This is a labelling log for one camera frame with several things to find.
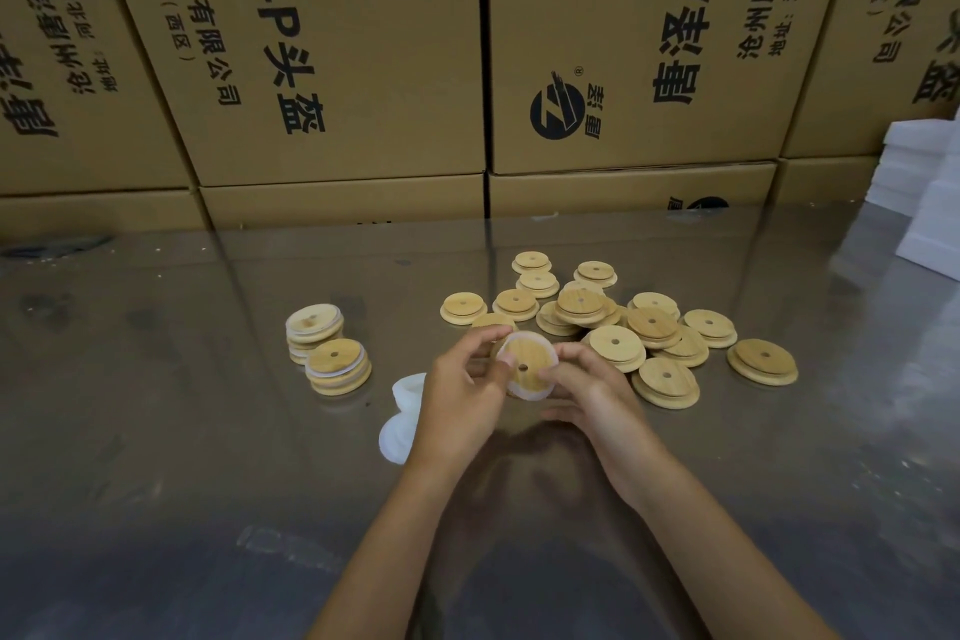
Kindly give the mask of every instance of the cardboard box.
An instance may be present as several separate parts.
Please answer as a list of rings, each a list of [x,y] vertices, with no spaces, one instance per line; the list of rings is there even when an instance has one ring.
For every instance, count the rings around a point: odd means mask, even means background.
[[[217,230],[482,219],[483,175],[201,187]]]
[[[0,195],[191,185],[123,0],[0,9]]]
[[[484,170],[479,0],[126,0],[201,185]]]
[[[960,1],[833,0],[783,157],[880,153],[895,120],[960,97]]]
[[[555,213],[725,208],[762,205],[773,162],[712,167],[642,167],[607,172],[491,175],[492,218]]]
[[[0,243],[206,227],[190,190],[0,197]]]
[[[773,160],[828,2],[490,0],[494,171]]]
[[[831,203],[863,200],[879,157],[828,157],[778,160],[770,202]]]

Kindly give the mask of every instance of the person's right arm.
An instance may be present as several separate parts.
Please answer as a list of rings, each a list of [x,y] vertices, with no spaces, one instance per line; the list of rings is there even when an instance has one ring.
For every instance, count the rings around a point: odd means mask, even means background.
[[[836,638],[723,507],[666,450],[625,376],[585,344],[557,344],[542,376],[574,404],[544,417],[576,425],[620,497],[646,521],[717,640]]]

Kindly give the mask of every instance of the forearm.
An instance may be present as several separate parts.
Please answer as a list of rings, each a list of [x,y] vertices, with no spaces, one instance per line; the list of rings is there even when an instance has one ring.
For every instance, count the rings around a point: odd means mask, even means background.
[[[717,640],[836,637],[676,458],[660,451],[637,484],[634,508]]]
[[[308,640],[406,633],[430,546],[456,481],[405,470],[320,611]]]

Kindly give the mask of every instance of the metal table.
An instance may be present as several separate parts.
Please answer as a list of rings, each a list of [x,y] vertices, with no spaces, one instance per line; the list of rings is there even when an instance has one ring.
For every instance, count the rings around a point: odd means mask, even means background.
[[[679,210],[118,237],[0,258],[0,634],[299,638],[399,468],[391,384],[461,330],[458,291],[520,250],[613,264],[780,343],[765,388],[722,353],[654,428],[848,638],[960,628],[960,298],[894,257],[864,206]],[[373,377],[319,401],[283,321],[331,301]],[[533,322],[528,328],[536,329]],[[510,401],[444,515],[416,622],[445,638],[701,637],[640,519],[579,434]]]

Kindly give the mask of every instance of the person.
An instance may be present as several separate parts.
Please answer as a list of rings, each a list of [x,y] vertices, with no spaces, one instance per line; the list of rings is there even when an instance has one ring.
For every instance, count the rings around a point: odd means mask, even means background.
[[[498,424],[516,364],[490,360],[511,328],[470,329],[427,374],[396,487],[320,610],[308,640],[403,638],[444,509]],[[626,377],[586,344],[556,345],[541,376],[569,403],[543,411],[588,439],[612,487],[642,517],[718,640],[836,638],[647,424]]]

